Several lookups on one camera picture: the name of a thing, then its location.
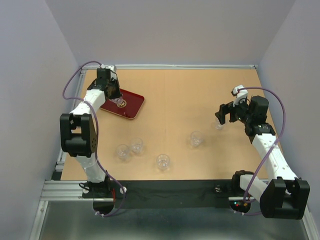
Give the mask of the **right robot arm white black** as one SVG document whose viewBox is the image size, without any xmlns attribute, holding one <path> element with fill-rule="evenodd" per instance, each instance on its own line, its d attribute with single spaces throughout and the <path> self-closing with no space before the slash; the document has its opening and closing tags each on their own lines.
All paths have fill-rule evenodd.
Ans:
<svg viewBox="0 0 320 240">
<path fill-rule="evenodd" d="M 265 166 L 268 182 L 263 182 L 257 174 L 236 171 L 230 182 L 235 195 L 251 196 L 258 201 L 265 218 L 300 220 L 304 216 L 310 194 L 310 185 L 300 179 L 289 167 L 277 143 L 273 127 L 267 123 L 269 101 L 256 95 L 248 99 L 246 95 L 235 101 L 221 104 L 215 113 L 221 125 L 229 115 L 231 123 L 240 121 L 250 143 L 261 157 L 260 166 Z"/>
</svg>

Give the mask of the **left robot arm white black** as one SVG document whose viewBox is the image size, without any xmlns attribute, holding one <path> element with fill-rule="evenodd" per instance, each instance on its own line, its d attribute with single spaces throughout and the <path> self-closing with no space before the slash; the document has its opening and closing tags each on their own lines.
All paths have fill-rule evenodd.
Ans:
<svg viewBox="0 0 320 240">
<path fill-rule="evenodd" d="M 116 67 L 101 66 L 96 69 L 96 78 L 88 86 L 83 98 L 66 97 L 76 100 L 78 105 L 59 118 L 60 142 L 63 152 L 75 158 L 87 177 L 82 189 L 106 197 L 111 193 L 110 177 L 98 160 L 99 124 L 96 111 L 107 101 L 120 99 L 122 93 Z"/>
</svg>

